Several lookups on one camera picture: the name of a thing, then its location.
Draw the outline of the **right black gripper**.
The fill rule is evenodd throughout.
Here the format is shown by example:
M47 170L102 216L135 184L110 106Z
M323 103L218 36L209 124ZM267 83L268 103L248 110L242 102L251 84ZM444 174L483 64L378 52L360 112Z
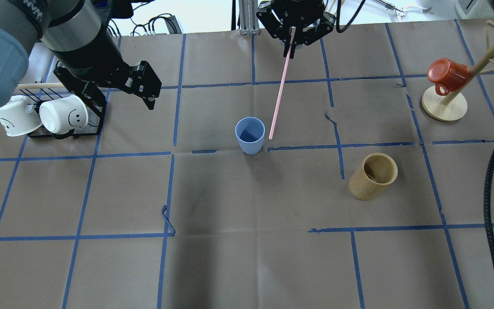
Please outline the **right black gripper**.
M294 46L311 45L335 27L335 15L323 0L262 1L256 17L270 37Z

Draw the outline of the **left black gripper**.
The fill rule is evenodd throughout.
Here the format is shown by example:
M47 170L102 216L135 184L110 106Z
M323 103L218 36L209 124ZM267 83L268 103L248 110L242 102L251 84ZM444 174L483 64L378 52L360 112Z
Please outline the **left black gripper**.
M140 61L134 66L125 64L107 76L92 81L74 77L71 70L62 65L57 65L53 73L70 93L78 96L93 112L98 111L97 107L106 107L100 88L117 88L138 96L151 111L162 87L161 80L147 61Z

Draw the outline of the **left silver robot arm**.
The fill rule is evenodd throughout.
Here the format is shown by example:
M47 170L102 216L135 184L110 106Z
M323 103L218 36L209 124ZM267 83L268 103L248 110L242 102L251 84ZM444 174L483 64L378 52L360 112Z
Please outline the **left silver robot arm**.
M147 61L128 65L108 33L112 18L133 15L131 0L0 0L0 107L29 68L36 42L62 64L63 86L89 106L100 106L99 88L117 88L152 110L162 82Z

